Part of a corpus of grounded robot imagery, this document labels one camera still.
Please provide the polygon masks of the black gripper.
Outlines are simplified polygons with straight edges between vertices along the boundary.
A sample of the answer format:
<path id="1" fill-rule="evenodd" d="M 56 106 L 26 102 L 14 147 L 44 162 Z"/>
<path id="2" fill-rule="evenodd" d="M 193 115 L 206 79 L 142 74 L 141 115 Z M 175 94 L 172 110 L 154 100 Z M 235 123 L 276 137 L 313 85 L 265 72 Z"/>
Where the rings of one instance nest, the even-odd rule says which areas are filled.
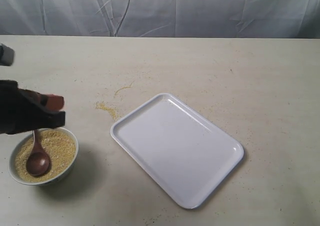
<path id="1" fill-rule="evenodd" d="M 20 89 L 15 80 L 0 81 L 0 133 L 19 134 L 35 129 L 63 127 L 63 96 Z"/>

